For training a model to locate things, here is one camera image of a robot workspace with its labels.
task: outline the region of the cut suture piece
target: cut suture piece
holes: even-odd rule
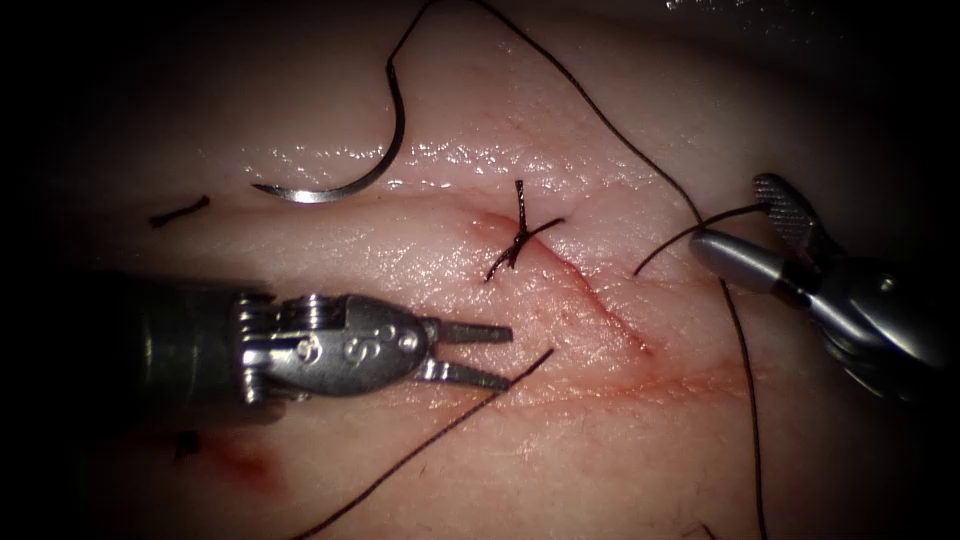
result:
[[[517,264],[517,257],[520,255],[520,250],[523,249],[523,246],[529,241],[534,235],[539,234],[550,227],[559,225],[565,220],[563,218],[556,218],[544,223],[543,225],[537,227],[533,231],[530,231],[527,228],[527,208],[526,203],[523,200],[523,180],[517,180],[514,182],[514,185],[517,187],[517,204],[520,206],[520,231],[517,232],[517,235],[513,237],[513,245],[503,250],[503,253],[497,257],[497,260],[493,262],[493,266],[490,267],[490,270],[487,271],[487,275],[484,278],[484,281],[490,281],[493,278],[493,275],[497,272],[497,268],[500,267],[504,262],[508,262],[510,268],[514,268]]]
[[[200,197],[199,201],[191,204],[186,208],[181,208],[179,210],[174,210],[173,212],[168,212],[166,214],[154,216],[148,219],[147,222],[154,229],[159,229],[160,227],[163,227],[167,223],[170,223],[171,221],[177,218],[180,218],[183,216],[189,216],[190,214],[197,212],[201,208],[205,208],[207,206],[210,206],[210,197],[207,197],[206,195],[204,195]]]

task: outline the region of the black suture thread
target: black suture thread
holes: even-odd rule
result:
[[[566,221],[563,218],[552,219],[537,227],[533,231],[530,231],[527,228],[527,208],[523,199],[523,180],[516,180],[514,185],[517,188],[517,204],[520,206],[520,230],[517,232],[517,235],[513,237],[513,245],[503,250],[503,253],[501,253],[500,256],[497,257],[497,260],[493,262],[490,270],[487,271],[484,281],[490,281],[490,279],[493,278],[493,275],[497,272],[497,268],[499,268],[504,261],[509,261],[510,268],[515,268],[517,264],[517,257],[520,256],[520,250],[523,249],[523,246],[525,246],[531,238],[533,238],[536,234],[549,229],[550,227],[559,225],[560,223]]]
[[[687,227],[686,229],[684,229],[684,230],[678,232],[677,234],[673,235],[673,236],[672,236],[669,240],[667,240],[666,242],[660,244],[660,245],[657,247],[657,249],[653,250],[649,255],[647,255],[647,257],[646,257],[645,259],[643,259],[643,261],[642,261],[640,264],[637,265],[637,269],[633,271],[633,275],[639,274],[640,271],[643,270],[643,267],[646,266],[647,263],[649,263],[650,261],[652,261],[654,257],[656,257],[657,255],[659,255],[661,251],[667,249],[668,247],[670,247],[670,246],[671,246],[674,242],[676,242],[677,240],[680,240],[680,239],[683,238],[684,236],[686,236],[686,235],[688,235],[688,234],[690,234],[690,233],[692,233],[692,232],[694,232],[694,231],[696,231],[696,230],[698,230],[698,229],[703,229],[704,227],[709,227],[710,225],[713,225],[714,223],[717,223],[718,221],[723,221],[724,219],[727,219],[727,218],[732,218],[732,217],[736,217],[736,216],[742,216],[742,215],[744,215],[744,214],[749,214],[750,212],[767,212],[769,209],[770,209],[770,205],[769,205],[768,203],[751,204],[750,206],[743,206],[743,207],[741,207],[741,208],[734,208],[733,210],[727,210],[726,212],[721,212],[721,213],[719,213],[719,214],[717,214],[717,215],[715,215],[715,216],[713,216],[713,217],[710,217],[710,218],[707,218],[707,219],[701,221],[700,223],[698,223],[698,224],[696,224],[696,225],[694,225],[694,226],[692,226],[692,227]]]
[[[380,484],[384,483],[388,478],[390,478],[391,476],[393,476],[397,471],[399,471],[404,465],[406,465],[407,463],[409,463],[413,458],[417,457],[421,452],[423,452],[424,450],[426,450],[427,448],[429,448],[433,443],[435,443],[435,442],[437,442],[438,440],[440,440],[441,437],[443,437],[444,435],[446,435],[446,434],[450,433],[451,431],[453,431],[454,429],[456,429],[457,426],[459,426],[460,424],[466,422],[471,416],[473,416],[473,415],[477,414],[478,412],[480,412],[481,409],[483,409],[483,408],[486,407],[487,405],[493,403],[493,402],[494,402],[497,398],[499,398],[500,396],[502,396],[502,395],[506,394],[507,392],[509,392],[514,386],[516,386],[517,384],[519,384],[522,380],[524,380],[524,379],[526,379],[527,377],[529,377],[530,375],[532,375],[533,372],[536,371],[541,365],[543,365],[543,363],[546,362],[547,359],[550,358],[550,355],[552,355],[552,354],[553,354],[553,349],[547,350],[547,352],[543,353],[543,354],[540,356],[540,358],[537,359],[536,362],[534,362],[534,363],[531,364],[526,370],[524,370],[523,373],[521,373],[521,374],[518,375],[516,378],[514,378],[513,380],[511,380],[511,381],[510,381],[510,386],[509,386],[509,388],[507,388],[507,390],[506,390],[505,392],[495,393],[495,394],[491,394],[491,395],[487,396],[487,397],[484,398],[482,401],[480,401],[479,403],[477,403],[476,405],[474,405],[473,407],[471,407],[469,410],[467,410],[466,412],[464,412],[464,413],[461,414],[460,416],[454,418],[453,421],[451,421],[449,424],[447,424],[443,429],[441,429],[440,431],[438,431],[438,432],[436,432],[435,434],[433,434],[429,439],[427,439],[427,440],[423,441],[422,443],[420,443],[419,446],[417,446],[416,448],[414,448],[413,450],[411,450],[409,453],[407,453],[407,455],[405,455],[403,458],[401,458],[400,461],[396,462],[392,467],[390,467],[389,469],[387,469],[386,472],[384,472],[384,473],[381,474],[379,477],[377,477],[377,479],[374,480],[373,483],[370,484],[370,486],[367,487],[367,489],[363,490],[363,492],[361,492],[359,495],[357,495],[356,497],[354,497],[350,502],[348,502],[347,504],[345,504],[345,505],[343,505],[342,507],[340,507],[339,510],[337,510],[336,512],[334,512],[333,514],[331,514],[330,517],[328,517],[327,519],[323,520],[323,522],[321,522],[319,525],[316,525],[316,526],[314,526],[314,527],[311,527],[311,528],[303,531],[302,533],[297,534],[296,536],[291,537],[292,540],[300,540],[300,539],[303,539],[303,538],[308,538],[308,537],[310,537],[310,536],[313,536],[314,534],[317,534],[318,532],[320,532],[320,531],[326,529],[327,527],[329,527],[330,525],[332,525],[335,521],[337,521],[338,519],[340,519],[344,514],[346,514],[346,513],[349,512],[350,510],[353,510],[357,505],[359,505],[359,504],[362,503],[364,500],[366,500],[367,497],[369,497],[370,495],[372,495],[373,492],[374,492],[378,487],[380,487]]]
[[[188,216],[194,212],[197,212],[201,208],[207,207],[209,205],[210,205],[210,197],[207,197],[206,195],[204,195],[200,197],[200,200],[198,200],[197,202],[191,204],[186,208],[174,210],[173,212],[168,212],[166,214],[161,214],[159,216],[153,216],[147,219],[147,223],[149,223],[150,226],[153,227],[154,229],[159,229],[160,227],[163,227],[167,223],[170,223],[171,221],[179,217]]]
[[[413,22],[407,28],[406,32],[404,32],[403,37],[397,43],[397,46],[394,47],[393,52],[390,54],[390,57],[387,60],[388,74],[392,72],[393,58],[400,51],[400,48],[402,47],[404,41],[407,39],[407,36],[409,36],[410,33],[413,31],[413,28],[419,22],[420,18],[423,16],[427,8],[433,5],[434,3],[437,3],[438,1],[439,0],[428,0],[426,3],[424,3],[420,11],[417,12],[417,15],[414,18]],[[530,45],[530,47],[532,47],[535,51],[540,53],[540,55],[544,59],[546,59],[551,65],[553,65],[553,67],[557,69],[557,71],[559,71],[564,76],[564,78],[566,78],[567,81],[577,90],[577,92],[580,94],[583,100],[593,110],[594,114],[597,115],[600,121],[603,122],[603,124],[607,127],[607,129],[609,129],[610,132],[613,133],[614,136],[616,136],[617,139],[619,139],[620,142],[625,147],[627,147],[627,149],[629,149],[638,159],[640,159],[648,167],[653,169],[655,173],[660,175],[660,177],[677,192],[677,194],[684,200],[687,207],[690,209],[690,212],[693,214],[694,218],[696,218],[698,224],[703,222],[703,218],[700,215],[700,211],[697,209],[696,205],[693,203],[693,200],[690,198],[690,195],[686,192],[686,190],[684,190],[671,175],[669,175],[665,170],[660,168],[659,165],[654,163],[653,160],[647,157],[646,154],[641,152],[636,146],[633,145],[633,143],[628,141],[627,138],[622,133],[620,133],[620,130],[618,130],[613,125],[613,123],[610,122],[607,116],[603,114],[600,108],[597,107],[597,105],[593,102],[590,96],[587,95],[583,87],[580,86],[580,83],[577,82],[577,80],[563,66],[563,64],[561,64],[552,54],[550,54],[546,49],[541,47],[537,42],[533,41],[533,39],[527,36],[523,30],[521,30],[517,25],[515,25],[510,19],[508,19],[505,15],[500,13],[493,6],[487,4],[483,0],[467,0],[467,1],[474,3],[475,5],[483,8],[488,13],[496,17],[502,24],[504,24],[507,28],[512,30],[520,39],[525,41],[528,45]],[[748,388],[748,394],[750,397],[750,413],[752,415],[752,421],[753,421],[753,449],[754,449],[754,462],[755,462],[755,491],[756,491],[756,501],[757,501],[756,502],[757,522],[760,530],[760,537],[761,539],[766,540],[767,526],[766,526],[766,519],[764,517],[764,511],[763,511],[763,484],[762,484],[761,464],[760,464],[760,431],[759,431],[759,423],[758,423],[758,417],[757,417],[757,396],[756,396],[756,389],[754,387],[754,381],[753,381],[753,371],[750,367],[750,356],[747,351],[746,337],[743,335],[743,328],[740,324],[740,317],[737,313],[737,308],[733,303],[733,298],[730,295],[730,289],[724,280],[720,279],[718,281],[720,283],[721,289],[723,290],[724,301],[726,303],[727,310],[730,313],[730,318],[733,321],[734,330],[737,333],[737,340],[740,344],[741,357],[743,359],[743,364],[744,364],[744,372],[745,372],[745,375],[747,376],[747,388]]]

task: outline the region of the skin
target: skin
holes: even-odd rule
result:
[[[358,292],[510,325],[512,344],[440,350],[503,374],[556,349],[326,536],[696,538],[704,525],[756,537],[746,379],[716,279],[682,244],[631,275],[691,214],[491,18],[441,5],[414,32],[397,59],[404,149],[373,187],[320,206],[248,187],[334,187],[376,162],[393,116],[383,61],[416,8],[228,19],[148,56],[149,69],[97,79],[98,92],[127,98],[63,131],[69,142],[47,150],[52,165],[37,175],[56,258],[258,279],[281,298]],[[575,9],[505,11],[704,215],[749,204],[748,180],[774,171],[810,195],[842,244],[922,262],[909,240],[933,227],[918,218],[929,201],[904,181],[912,157],[893,128],[850,97],[868,89],[818,86],[833,75],[793,69],[802,62],[760,69],[642,14]],[[566,222],[484,283],[516,234],[518,178],[531,228]],[[210,207],[147,225],[202,193]],[[719,228],[782,249],[758,216]],[[733,292],[757,383],[770,536],[938,527],[913,506],[932,466],[913,419],[839,370],[802,313]],[[282,538],[482,397],[399,384],[294,404],[267,427],[201,433],[200,453],[173,465],[172,437],[130,437],[72,451],[65,467],[84,526],[102,534]]]

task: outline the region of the blood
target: blood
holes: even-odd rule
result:
[[[277,459],[253,433],[207,432],[197,435],[197,452],[182,456],[177,466],[191,472],[207,472],[261,495],[286,492]]]

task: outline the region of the red mark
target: red mark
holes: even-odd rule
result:
[[[201,432],[199,443],[195,455],[183,458],[184,467],[207,471],[262,495],[286,490],[279,464],[258,436]]]

